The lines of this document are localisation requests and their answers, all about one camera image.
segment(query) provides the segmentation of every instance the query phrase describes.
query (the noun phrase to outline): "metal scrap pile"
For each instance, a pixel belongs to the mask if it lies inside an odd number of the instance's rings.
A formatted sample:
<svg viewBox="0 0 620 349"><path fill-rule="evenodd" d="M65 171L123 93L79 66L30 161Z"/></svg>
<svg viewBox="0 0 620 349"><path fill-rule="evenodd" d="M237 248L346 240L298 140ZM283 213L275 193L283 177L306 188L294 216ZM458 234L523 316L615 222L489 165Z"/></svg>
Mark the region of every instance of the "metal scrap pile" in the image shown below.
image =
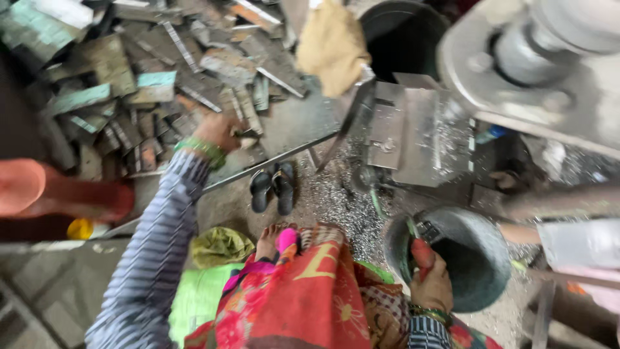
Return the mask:
<svg viewBox="0 0 620 349"><path fill-rule="evenodd" d="M37 77L28 95L64 170L158 173L209 109L260 137L270 101L304 96L279 4L215 1L0 1L2 41Z"/></svg>

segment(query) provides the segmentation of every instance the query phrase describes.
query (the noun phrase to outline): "striped sleeve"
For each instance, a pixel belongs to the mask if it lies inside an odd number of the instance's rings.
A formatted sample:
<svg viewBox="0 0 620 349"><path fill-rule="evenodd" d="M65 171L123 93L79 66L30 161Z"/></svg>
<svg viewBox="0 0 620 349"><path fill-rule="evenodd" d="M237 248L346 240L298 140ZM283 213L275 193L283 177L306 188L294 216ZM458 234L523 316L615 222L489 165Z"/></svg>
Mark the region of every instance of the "striped sleeve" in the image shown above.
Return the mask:
<svg viewBox="0 0 620 349"><path fill-rule="evenodd" d="M208 167L193 153L179 151L172 158L112 275L101 313L86 332L88 348L174 346L168 315L189 241L197 232L195 202Z"/></svg>
<svg viewBox="0 0 620 349"><path fill-rule="evenodd" d="M413 316L410 323L409 349L450 349L450 336L439 321Z"/></svg>

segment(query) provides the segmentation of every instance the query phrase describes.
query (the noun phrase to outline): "bare foot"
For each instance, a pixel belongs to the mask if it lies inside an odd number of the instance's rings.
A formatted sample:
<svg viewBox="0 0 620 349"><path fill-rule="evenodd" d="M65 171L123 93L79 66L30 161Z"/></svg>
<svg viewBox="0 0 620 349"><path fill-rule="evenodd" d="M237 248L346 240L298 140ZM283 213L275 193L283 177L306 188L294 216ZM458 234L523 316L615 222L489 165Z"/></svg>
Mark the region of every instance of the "bare foot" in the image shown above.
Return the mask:
<svg viewBox="0 0 620 349"><path fill-rule="evenodd" d="M297 229L297 224L291 223L280 223L280 224L272 224L267 228L263 229L263 233L260 234L260 238L258 243L256 244L256 256L254 260L259 260L263 257L267 257L269 259L274 259L275 254L278 251L275 248L275 240L280 235L280 232L286 228Z"/></svg>

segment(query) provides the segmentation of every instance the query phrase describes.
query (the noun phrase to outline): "woman's arm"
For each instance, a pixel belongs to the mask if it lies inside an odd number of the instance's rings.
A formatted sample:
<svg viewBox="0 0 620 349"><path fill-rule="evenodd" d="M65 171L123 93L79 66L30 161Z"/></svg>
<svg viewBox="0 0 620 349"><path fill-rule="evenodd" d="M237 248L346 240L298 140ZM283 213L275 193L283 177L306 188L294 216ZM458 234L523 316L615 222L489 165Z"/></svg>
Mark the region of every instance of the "woman's arm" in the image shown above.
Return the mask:
<svg viewBox="0 0 620 349"><path fill-rule="evenodd" d="M211 116L194 137L224 151L237 147L238 121ZM101 313L86 332L88 348L169 348L168 316L197 231L195 203L209 173L207 156L184 148L175 153L155 198L140 217L104 294Z"/></svg>
<svg viewBox="0 0 620 349"><path fill-rule="evenodd" d="M410 286L411 303L417 308L409 324L408 348L450 349L450 336L445 326L447 319L430 310L438 309L446 315L452 310L452 284L446 262L436 253L435 264L426 279L420 281L420 273L416 273Z"/></svg>
<svg viewBox="0 0 620 349"><path fill-rule="evenodd" d="M410 322L408 349L450 349L448 330L439 321L413 316Z"/></svg>

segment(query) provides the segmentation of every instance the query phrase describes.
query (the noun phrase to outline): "woman's hand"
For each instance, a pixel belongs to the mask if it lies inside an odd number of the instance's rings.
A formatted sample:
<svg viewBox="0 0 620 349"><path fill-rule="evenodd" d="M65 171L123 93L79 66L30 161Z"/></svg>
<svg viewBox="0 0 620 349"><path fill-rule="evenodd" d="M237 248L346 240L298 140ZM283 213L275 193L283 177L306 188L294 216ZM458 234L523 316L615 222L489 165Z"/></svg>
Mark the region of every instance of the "woman's hand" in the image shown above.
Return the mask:
<svg viewBox="0 0 620 349"><path fill-rule="evenodd" d="M435 252L435 264L426 279L420 282L420 272L416 271L411 287L411 303L429 309L439 309L450 313L453 306L452 283L446 270L446 261Z"/></svg>
<svg viewBox="0 0 620 349"><path fill-rule="evenodd" d="M233 134L235 130L244 130L244 125L239 119L211 112L203 117L193 136L217 145L225 153L230 153L241 145Z"/></svg>

